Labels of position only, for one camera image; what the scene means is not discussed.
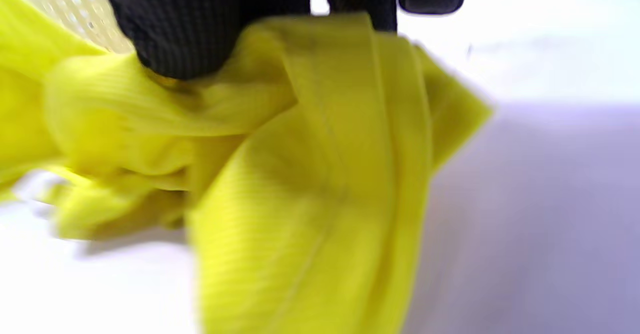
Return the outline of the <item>person's right hand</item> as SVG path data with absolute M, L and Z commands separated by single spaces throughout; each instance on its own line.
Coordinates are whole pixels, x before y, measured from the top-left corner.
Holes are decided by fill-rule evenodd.
M 141 64 L 179 81 L 214 74 L 243 29 L 266 17 L 311 14 L 310 0 L 108 0 Z M 397 12 L 440 16 L 464 0 L 327 0 L 332 13 L 364 12 L 377 31 L 397 31 Z

